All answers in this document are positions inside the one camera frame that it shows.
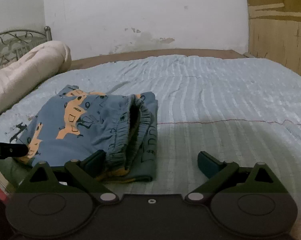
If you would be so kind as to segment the blue pants with orange trucks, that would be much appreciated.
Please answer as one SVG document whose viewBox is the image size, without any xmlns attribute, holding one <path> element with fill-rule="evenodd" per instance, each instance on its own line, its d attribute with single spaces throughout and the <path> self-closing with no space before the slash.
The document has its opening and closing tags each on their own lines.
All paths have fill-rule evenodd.
<svg viewBox="0 0 301 240">
<path fill-rule="evenodd" d="M 158 101 L 154 93 L 106 95 L 68 85 L 48 100 L 18 139 L 26 166 L 77 159 L 92 178 L 152 181 Z"/>
</svg>

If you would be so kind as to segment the cream white comforter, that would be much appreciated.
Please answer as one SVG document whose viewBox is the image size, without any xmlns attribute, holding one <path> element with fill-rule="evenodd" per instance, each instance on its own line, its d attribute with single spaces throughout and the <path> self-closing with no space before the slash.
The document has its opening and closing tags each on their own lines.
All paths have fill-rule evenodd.
<svg viewBox="0 0 301 240">
<path fill-rule="evenodd" d="M 69 46 L 61 41 L 48 41 L 0 68 L 0 114 L 43 81 L 68 71 L 71 63 Z"/>
</svg>

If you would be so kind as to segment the light blue bed sheet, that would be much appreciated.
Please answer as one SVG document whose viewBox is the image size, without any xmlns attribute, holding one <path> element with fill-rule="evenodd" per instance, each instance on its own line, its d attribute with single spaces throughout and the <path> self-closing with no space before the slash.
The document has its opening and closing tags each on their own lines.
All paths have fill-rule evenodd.
<svg viewBox="0 0 301 240">
<path fill-rule="evenodd" d="M 293 196 L 301 218 L 301 77 L 267 59 L 159 56 L 72 70 L 45 81 L 0 115 L 0 141 L 28 124 L 66 85 L 159 103 L 157 176 L 108 184 L 117 194 L 186 194 L 205 182 L 197 155 L 251 167 L 265 162 Z"/>
</svg>

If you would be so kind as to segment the grey metal headboard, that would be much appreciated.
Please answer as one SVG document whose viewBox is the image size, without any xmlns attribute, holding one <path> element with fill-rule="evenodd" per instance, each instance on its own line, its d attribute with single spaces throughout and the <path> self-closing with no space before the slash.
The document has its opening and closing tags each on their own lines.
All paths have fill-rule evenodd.
<svg viewBox="0 0 301 240">
<path fill-rule="evenodd" d="M 36 46 L 52 40 L 51 28 L 43 31 L 13 29 L 0 33 L 0 68 L 18 61 Z"/>
</svg>

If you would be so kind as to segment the brown wooden bed frame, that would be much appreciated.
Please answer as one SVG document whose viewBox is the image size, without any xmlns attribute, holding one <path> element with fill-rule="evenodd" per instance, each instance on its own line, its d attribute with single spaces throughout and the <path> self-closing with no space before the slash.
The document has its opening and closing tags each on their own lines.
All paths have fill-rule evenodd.
<svg viewBox="0 0 301 240">
<path fill-rule="evenodd" d="M 219 59 L 245 59 L 246 57 L 234 50 L 214 50 L 214 49 L 160 49 L 133 51 L 128 53 L 100 55 L 88 57 L 85 59 L 73 60 L 70 70 L 87 69 L 100 64 L 117 61 L 131 61 L 146 59 L 148 57 L 166 56 L 166 55 L 184 55 L 199 57 L 215 57 Z"/>
</svg>

